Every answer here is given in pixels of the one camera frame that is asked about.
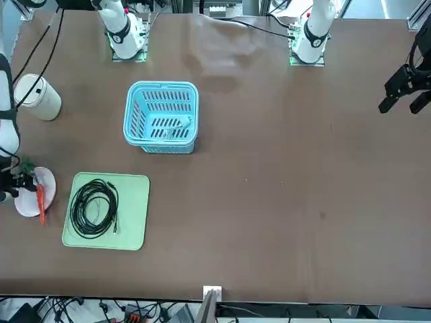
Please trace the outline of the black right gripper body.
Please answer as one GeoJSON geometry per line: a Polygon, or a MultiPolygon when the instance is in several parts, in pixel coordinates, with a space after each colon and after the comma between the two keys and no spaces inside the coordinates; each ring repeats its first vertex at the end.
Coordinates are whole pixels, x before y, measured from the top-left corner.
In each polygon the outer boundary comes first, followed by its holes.
{"type": "Polygon", "coordinates": [[[1,158],[1,192],[17,194],[18,178],[11,172],[11,158],[1,158]]]}

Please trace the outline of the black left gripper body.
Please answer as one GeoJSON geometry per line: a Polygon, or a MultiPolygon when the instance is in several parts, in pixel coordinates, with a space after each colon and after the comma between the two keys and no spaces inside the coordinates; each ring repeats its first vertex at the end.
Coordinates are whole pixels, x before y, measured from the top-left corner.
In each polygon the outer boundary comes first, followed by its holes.
{"type": "Polygon", "coordinates": [[[416,34],[409,52],[408,65],[412,73],[430,73],[430,23],[424,23],[416,34]],[[418,66],[414,63],[417,49],[423,58],[418,66]]]}

